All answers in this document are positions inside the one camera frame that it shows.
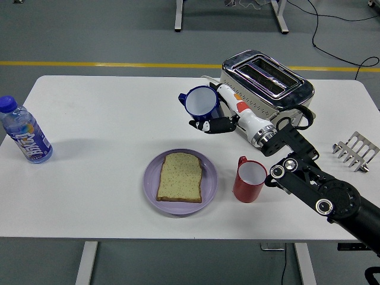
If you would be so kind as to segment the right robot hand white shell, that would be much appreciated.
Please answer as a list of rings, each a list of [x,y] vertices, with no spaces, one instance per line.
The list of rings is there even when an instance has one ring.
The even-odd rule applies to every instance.
[[[246,132],[247,140],[255,147],[262,147],[277,131],[274,125],[259,118],[228,85],[210,85],[231,112],[231,117],[212,118],[209,120],[191,120],[189,124],[206,134],[233,132],[237,127]]]

